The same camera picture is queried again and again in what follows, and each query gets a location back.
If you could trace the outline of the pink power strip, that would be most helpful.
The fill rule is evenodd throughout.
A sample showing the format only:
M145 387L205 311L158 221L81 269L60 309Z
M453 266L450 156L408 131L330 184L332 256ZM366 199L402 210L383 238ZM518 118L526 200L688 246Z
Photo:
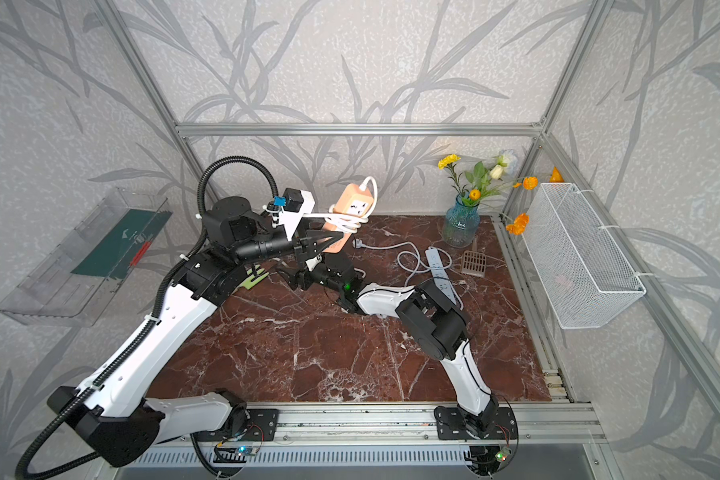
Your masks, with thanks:
M336 204L329 209L323 228L342 233L341 248L338 252L373 212L376 205L373 188L374 180L371 177L367 177L360 184L349 184Z

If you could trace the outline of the grey white power strip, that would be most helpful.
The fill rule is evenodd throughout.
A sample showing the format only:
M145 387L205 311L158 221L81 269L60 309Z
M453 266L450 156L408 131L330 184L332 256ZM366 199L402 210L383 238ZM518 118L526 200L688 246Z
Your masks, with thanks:
M443 250L430 246L426 251L427 266L433 277L434 284L441 290L441 292L448 297L452 303L457 305L459 308L463 307L461 298L456 293L453 283L448 277L447 268L442 262L441 253Z

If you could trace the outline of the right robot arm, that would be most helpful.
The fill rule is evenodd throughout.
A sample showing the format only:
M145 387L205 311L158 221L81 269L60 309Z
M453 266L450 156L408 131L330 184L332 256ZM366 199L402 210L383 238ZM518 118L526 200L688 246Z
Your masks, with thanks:
M337 292L336 303L348 313L400 320L420 349L443 366L456 392L464 429L475 438L487 437L499 403L473 357L469 316L432 279L407 287L367 282L339 254L324 257L312 269L277 266L276 271L293 290L320 285Z

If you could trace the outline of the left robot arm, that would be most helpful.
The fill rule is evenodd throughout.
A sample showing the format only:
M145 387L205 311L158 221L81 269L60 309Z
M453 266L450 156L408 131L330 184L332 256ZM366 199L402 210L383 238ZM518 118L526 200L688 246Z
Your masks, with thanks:
M232 164L249 165L267 181L271 202L262 213L243 197L206 206L212 175ZM153 444L200 431L236 431L246 404L227 390L199 397L156 400L145 394L170 358L194 330L249 277L250 268L292 255L311 272L318 257L366 222L374 205L359 211L344 200L315 212L309 191L278 189L271 172L245 156L227 156L205 169L197 187L200 236L159 284L153 310L129 339L77 387L60 387L48 404L57 415L29 445L15 469L18 479L49 479L97 458L127 465ZM32 473L30 463L63 424L73 428L91 453L61 466Z

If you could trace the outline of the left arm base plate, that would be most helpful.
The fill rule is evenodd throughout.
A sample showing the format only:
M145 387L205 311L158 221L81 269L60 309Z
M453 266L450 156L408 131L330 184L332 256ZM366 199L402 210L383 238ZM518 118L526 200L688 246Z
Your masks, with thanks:
M271 442L275 437L279 413L278 409L249 409L245 414L236 415L222 429L201 431L196 436L199 442Z

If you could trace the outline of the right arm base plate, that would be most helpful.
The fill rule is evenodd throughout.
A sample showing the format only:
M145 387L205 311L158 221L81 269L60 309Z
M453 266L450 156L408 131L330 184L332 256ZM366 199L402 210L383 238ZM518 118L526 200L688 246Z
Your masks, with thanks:
M497 440L518 438L518 424L513 410L499 406L489 416L475 416L459 407L438 406L434 410L437 436L440 440Z

